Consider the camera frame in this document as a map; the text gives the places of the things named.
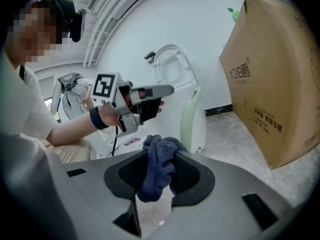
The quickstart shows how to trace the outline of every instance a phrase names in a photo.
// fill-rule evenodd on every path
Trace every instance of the white wall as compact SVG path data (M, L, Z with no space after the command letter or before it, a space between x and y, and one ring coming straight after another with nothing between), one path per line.
M71 72L79 73L83 75L85 78L95 80L97 69L94 65L89 68L83 68L82 63L71 64L71 68L69 65L61 65L55 67L49 67L46 69L41 69L39 71L34 72L36 78L41 81L41 79L47 79L53 77L53 85L56 85L57 79L59 77L63 77L66 74ZM66 116L65 112L62 109L62 106L59 106L58 109L59 116L62 122L69 121L68 117Z
M234 27L231 7L243 0L144 0L122 21L106 45L97 70L120 72L134 85L155 84L144 56L175 44L185 53L202 86L204 109L231 103L219 55Z

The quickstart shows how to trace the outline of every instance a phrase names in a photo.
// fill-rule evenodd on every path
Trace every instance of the blue towel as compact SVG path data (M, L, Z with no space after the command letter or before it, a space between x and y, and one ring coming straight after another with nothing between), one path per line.
M148 152L148 168L137 196L145 203L156 202L176 172L175 166L170 162L174 159L174 153L186 149L176 138L162 139L160 135L149 135L143 143L143 149Z

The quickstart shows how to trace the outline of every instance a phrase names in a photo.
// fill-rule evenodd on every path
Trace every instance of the white ceiling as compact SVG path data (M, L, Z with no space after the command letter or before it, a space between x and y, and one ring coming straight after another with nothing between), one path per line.
M82 63L83 67L95 65L109 37L119 23L142 0L73 0L75 10L86 9L84 33L77 43L70 39L48 51L46 56L26 65L38 71L45 68Z

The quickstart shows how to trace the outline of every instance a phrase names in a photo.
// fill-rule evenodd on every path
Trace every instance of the wrist strap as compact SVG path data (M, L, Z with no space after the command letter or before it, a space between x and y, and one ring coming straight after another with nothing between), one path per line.
M101 120L101 117L98 112L98 107L94 107L93 109L90 110L90 119L95 128L98 130L103 130L109 126L105 125L104 122Z

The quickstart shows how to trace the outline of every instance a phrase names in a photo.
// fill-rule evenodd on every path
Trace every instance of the man's hand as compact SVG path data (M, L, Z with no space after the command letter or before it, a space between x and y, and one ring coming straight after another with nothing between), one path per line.
M140 96L140 98L144 98L145 92L139 91L139 96ZM126 105L129 107L129 109L132 109L133 105L132 105L132 102L130 99L130 95L125 94L123 98L125 100ZM99 115L101 117L101 120L103 121L103 123L106 126L118 126L119 115L110 103L107 103L107 104L100 106L98 108L98 111L99 111Z

